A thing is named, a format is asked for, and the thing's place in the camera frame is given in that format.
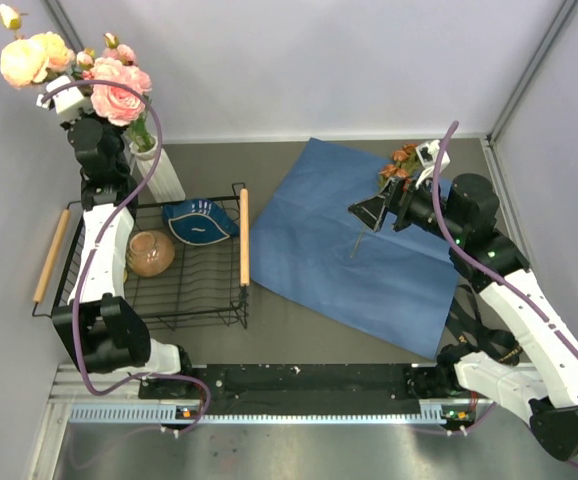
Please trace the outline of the brown rose stem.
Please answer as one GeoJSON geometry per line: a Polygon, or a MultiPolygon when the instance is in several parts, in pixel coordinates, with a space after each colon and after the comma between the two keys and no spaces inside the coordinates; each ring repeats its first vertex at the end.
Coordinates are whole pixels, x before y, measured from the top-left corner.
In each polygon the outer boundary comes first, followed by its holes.
{"type": "Polygon", "coordinates": [[[419,167],[415,149],[417,144],[405,144],[391,154],[391,162],[385,165],[378,174],[378,192],[382,193],[393,179],[406,179],[419,167]]]}

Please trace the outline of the blue wrapping paper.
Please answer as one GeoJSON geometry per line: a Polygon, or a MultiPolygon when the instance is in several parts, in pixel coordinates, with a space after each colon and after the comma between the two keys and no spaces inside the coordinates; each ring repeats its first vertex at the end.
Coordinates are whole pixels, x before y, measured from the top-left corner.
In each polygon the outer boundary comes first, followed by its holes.
{"type": "Polygon", "coordinates": [[[423,357],[434,357],[458,274],[444,240],[394,215],[373,232],[349,213],[384,161],[310,139],[250,228],[250,276],[272,292],[423,357]]]}

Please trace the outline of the pink rose stem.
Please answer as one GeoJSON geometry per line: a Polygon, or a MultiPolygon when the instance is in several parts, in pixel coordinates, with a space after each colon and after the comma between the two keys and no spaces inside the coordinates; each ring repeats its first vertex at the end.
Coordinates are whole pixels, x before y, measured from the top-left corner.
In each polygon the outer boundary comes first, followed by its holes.
{"type": "MultiPolygon", "coordinates": [[[[134,67],[125,66],[119,60],[101,56],[94,58],[91,69],[82,71],[82,78],[111,81],[126,85],[141,95],[148,94],[151,90],[143,93],[140,79],[136,75],[144,71],[138,68],[136,71],[134,67]]],[[[138,97],[116,86],[95,84],[91,102],[98,116],[106,118],[115,126],[126,127],[127,135],[134,121],[145,111],[145,105],[138,97]]]]}
{"type": "MultiPolygon", "coordinates": [[[[103,57],[119,60],[123,65],[134,67],[136,71],[139,70],[135,52],[126,44],[121,43],[116,35],[105,33],[104,42],[103,57]]],[[[149,92],[151,90],[150,77],[144,72],[136,73],[136,75],[140,79],[143,93],[149,92]]],[[[128,130],[128,135],[139,153],[151,150],[156,144],[154,137],[148,131],[145,113],[141,113],[140,117],[134,121],[128,130]]]]}

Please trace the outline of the peach rose stem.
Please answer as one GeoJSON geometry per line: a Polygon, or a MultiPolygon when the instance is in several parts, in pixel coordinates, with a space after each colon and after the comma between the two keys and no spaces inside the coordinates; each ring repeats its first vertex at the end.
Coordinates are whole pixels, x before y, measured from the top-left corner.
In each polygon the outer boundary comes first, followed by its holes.
{"type": "Polygon", "coordinates": [[[0,4],[0,22],[14,34],[0,54],[0,73],[15,89],[41,85],[66,74],[79,75],[94,65],[95,53],[75,53],[63,37],[51,31],[25,37],[21,34],[24,13],[0,4]]]}

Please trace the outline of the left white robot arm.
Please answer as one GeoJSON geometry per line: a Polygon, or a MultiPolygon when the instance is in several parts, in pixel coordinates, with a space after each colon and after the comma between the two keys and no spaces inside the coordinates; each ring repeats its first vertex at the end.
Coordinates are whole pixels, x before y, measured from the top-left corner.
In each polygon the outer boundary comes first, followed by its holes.
{"type": "Polygon", "coordinates": [[[126,254],[138,200],[122,132],[90,115],[68,127],[67,139],[80,165],[84,244],[74,287],[65,305],[52,311],[54,328],[78,369],[161,374],[166,390],[185,396],[196,382],[186,354],[152,339],[125,298],[126,254]]]}

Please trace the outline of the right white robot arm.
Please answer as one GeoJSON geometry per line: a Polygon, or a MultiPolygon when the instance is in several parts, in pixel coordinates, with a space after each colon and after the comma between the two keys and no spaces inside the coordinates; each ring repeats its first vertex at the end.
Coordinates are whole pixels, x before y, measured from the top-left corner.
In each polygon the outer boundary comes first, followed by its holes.
{"type": "Polygon", "coordinates": [[[497,229],[498,209],[491,182],[477,174],[456,177],[439,201],[433,201],[429,181],[391,179],[378,194],[348,208],[374,232],[393,213],[395,231],[415,225],[451,236],[455,270],[497,313],[530,363],[509,366],[482,347],[455,347],[439,361],[438,388],[450,396],[472,390],[488,397],[521,419],[548,454],[569,461],[578,455],[578,341],[546,299],[528,260],[497,229]]]}

